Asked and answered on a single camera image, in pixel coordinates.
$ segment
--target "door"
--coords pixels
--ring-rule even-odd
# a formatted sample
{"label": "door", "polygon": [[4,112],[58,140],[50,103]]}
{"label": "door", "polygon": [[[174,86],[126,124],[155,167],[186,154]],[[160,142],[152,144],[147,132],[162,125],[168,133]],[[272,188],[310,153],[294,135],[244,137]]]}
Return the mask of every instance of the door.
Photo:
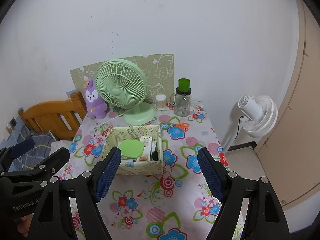
{"label": "door", "polygon": [[281,205],[290,207],[320,186],[320,27],[305,5],[304,9],[300,76],[284,115],[257,153]]}

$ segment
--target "black cable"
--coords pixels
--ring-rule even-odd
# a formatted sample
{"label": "black cable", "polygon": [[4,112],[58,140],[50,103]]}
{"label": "black cable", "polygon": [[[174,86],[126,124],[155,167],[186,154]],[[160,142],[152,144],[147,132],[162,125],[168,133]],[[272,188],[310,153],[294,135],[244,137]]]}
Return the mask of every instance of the black cable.
{"label": "black cable", "polygon": [[235,137],[235,139],[238,137],[238,133],[239,133],[239,126],[240,126],[240,119],[241,119],[241,118],[244,118],[244,116],[243,116],[243,115],[241,115],[241,116],[240,116],[240,118],[239,118],[238,131],[237,131],[237,136]]}

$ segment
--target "jar handle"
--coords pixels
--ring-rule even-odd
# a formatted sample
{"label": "jar handle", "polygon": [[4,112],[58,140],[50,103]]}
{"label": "jar handle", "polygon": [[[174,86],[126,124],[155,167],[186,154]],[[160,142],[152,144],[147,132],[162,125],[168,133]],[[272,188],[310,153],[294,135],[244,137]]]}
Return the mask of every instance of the jar handle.
{"label": "jar handle", "polygon": [[170,96],[170,103],[174,106],[176,103],[175,103],[175,101],[176,101],[176,95],[177,94],[172,94],[171,96]]}

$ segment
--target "stuffed animal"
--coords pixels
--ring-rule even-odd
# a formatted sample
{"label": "stuffed animal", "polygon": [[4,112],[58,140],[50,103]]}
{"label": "stuffed animal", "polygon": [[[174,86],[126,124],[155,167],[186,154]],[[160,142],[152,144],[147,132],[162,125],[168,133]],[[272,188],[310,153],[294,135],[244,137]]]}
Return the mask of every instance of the stuffed animal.
{"label": "stuffed animal", "polygon": [[85,99],[87,101],[87,111],[90,118],[103,119],[106,117],[106,111],[108,109],[107,104],[98,94],[95,86],[93,85],[93,79],[90,78],[85,83]]}

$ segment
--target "wooden headboard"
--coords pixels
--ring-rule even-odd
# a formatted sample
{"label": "wooden headboard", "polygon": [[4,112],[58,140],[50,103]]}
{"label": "wooden headboard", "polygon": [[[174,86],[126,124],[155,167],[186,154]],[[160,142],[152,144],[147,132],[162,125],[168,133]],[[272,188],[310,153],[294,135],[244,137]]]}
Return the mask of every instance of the wooden headboard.
{"label": "wooden headboard", "polygon": [[[66,101],[40,103],[26,111],[19,110],[18,114],[26,126],[37,133],[47,133],[50,130],[60,140],[72,140],[80,126],[74,112],[77,112],[83,120],[87,108],[80,92],[72,93],[70,98]],[[72,130],[69,130],[60,115],[64,116]]]}

